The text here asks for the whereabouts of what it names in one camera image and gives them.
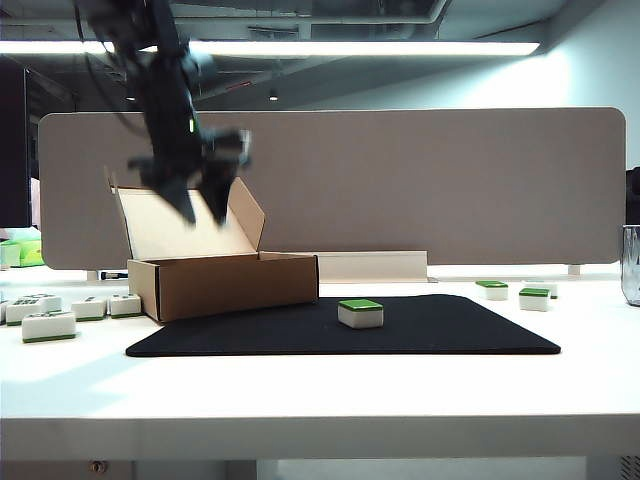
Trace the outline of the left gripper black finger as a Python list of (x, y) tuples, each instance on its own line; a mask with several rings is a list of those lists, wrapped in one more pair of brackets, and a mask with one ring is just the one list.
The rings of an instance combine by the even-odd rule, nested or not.
[(236, 173), (236, 167), (204, 167), (201, 170), (197, 189), (218, 225), (226, 222), (230, 189)]
[(187, 182), (184, 178), (173, 177), (154, 182), (150, 188), (172, 206), (188, 224), (194, 225), (196, 223)]

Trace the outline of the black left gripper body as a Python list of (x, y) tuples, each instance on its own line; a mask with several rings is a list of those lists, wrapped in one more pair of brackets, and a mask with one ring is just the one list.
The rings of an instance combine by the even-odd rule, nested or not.
[(143, 110), (152, 154), (133, 157), (128, 167), (150, 186), (173, 177), (189, 183), (204, 167), (245, 167), (250, 162), (250, 133), (237, 128), (202, 127), (180, 74), (140, 77), (136, 98)]

